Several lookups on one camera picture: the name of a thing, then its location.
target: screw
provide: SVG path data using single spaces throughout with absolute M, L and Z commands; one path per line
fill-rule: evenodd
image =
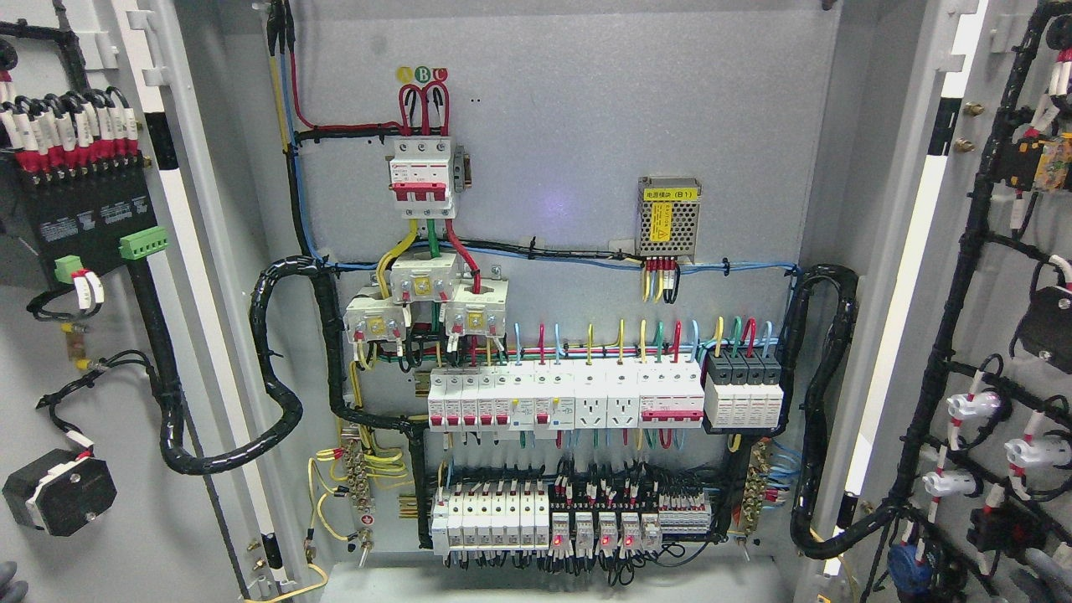
M 956 152 L 971 152 L 976 150 L 976 143 L 967 138 L 957 138 L 953 141 L 953 150 Z

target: yellow label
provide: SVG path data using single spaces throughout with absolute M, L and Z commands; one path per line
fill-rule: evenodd
M 415 277 L 413 279 L 413 292 L 417 295 L 431 295 L 432 280 L 428 277 Z
M 383 335 L 387 333 L 387 323 L 381 317 L 372 317 L 368 320 L 369 335 Z
M 670 240 L 671 232 L 673 232 L 673 204 L 653 203 L 652 229 L 647 233 L 647 238 L 654 242 L 665 242 Z
M 468 313 L 468 327 L 471 330 L 480 330 L 483 328 L 483 312 L 470 312 Z
M 700 198 L 699 191 L 687 187 L 644 189 L 644 201 L 696 201 L 698 198 Z

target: door hinge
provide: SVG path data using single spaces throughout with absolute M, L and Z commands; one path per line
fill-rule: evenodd
M 963 100 L 942 97 L 938 101 L 938 114 L 935 115 L 935 127 L 930 132 L 927 155 L 949 155 L 949 148 L 953 142 L 953 130 L 956 129 L 956 118 L 961 114 Z

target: green terminal connector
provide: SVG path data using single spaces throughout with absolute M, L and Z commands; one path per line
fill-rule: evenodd
M 71 273 L 80 270 L 81 268 L 81 258 L 78 258 L 77 255 L 64 255 L 56 261 L 56 280 L 68 284 L 74 284 L 74 279 L 71 278 Z
M 140 260 L 167 248 L 167 231 L 153 226 L 119 239 L 119 254 L 123 260 Z

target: power outlet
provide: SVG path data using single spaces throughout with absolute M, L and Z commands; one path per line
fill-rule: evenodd
M 593 397 L 594 393 L 578 392 L 576 398 L 578 429 L 604 429 L 607 427 L 607 398 Z
M 640 422 L 640 398 L 611 394 L 607 398 L 607 427 L 630 429 Z

